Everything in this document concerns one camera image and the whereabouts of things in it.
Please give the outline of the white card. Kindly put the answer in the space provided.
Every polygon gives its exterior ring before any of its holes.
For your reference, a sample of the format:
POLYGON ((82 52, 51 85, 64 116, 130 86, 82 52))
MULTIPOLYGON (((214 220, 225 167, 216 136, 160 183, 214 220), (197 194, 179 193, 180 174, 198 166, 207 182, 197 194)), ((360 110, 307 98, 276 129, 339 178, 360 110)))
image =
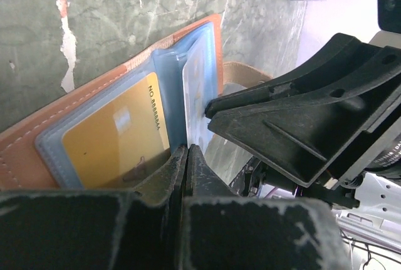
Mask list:
POLYGON ((216 61, 205 37, 199 38, 188 51, 182 81, 187 144, 198 145, 205 153, 212 139, 205 110, 217 96, 216 61))

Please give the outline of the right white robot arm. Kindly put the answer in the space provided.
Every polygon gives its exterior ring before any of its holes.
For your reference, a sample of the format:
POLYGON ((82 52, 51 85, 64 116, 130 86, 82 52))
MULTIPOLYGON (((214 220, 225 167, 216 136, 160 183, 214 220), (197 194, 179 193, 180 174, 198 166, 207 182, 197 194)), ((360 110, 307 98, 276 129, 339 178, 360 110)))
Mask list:
POLYGON ((351 247, 400 251, 400 35, 369 42, 338 33, 289 73, 270 78, 238 62, 212 100, 209 129, 252 157, 233 181, 325 201, 351 247))

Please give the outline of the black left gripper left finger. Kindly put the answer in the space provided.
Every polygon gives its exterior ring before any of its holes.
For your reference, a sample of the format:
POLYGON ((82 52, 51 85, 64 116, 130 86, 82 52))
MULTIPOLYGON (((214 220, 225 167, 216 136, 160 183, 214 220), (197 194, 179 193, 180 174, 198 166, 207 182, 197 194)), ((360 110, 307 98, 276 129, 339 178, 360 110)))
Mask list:
POLYGON ((2 269, 173 269, 188 149, 125 190, 1 193, 2 269))

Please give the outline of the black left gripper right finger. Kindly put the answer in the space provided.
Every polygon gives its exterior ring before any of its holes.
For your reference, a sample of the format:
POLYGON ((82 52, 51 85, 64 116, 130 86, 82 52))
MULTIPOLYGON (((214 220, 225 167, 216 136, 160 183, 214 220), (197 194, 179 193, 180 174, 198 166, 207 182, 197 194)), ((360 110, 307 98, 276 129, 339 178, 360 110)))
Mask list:
POLYGON ((240 197, 189 149, 192 193, 183 203, 184 269, 350 269, 327 204, 240 197))

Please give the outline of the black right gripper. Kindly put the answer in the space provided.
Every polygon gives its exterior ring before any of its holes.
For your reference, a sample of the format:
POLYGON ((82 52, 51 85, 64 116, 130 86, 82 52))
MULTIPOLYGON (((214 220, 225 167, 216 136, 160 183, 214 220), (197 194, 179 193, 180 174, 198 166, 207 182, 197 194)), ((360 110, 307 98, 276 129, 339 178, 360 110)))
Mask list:
POLYGON ((210 101, 206 117, 255 156, 229 184, 240 196, 270 184, 356 209, 367 173, 400 185, 398 48, 338 33, 293 71, 210 101))

